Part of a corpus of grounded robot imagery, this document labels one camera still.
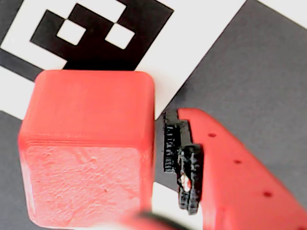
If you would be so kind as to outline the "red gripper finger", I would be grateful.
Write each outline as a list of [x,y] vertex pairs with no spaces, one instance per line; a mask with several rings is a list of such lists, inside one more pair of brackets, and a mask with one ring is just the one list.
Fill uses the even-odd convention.
[[117,222],[105,224],[106,230],[186,230],[174,220],[149,211],[134,212]]
[[163,120],[164,172],[177,176],[180,209],[202,211],[203,229],[306,229],[306,210],[217,120],[195,108]]

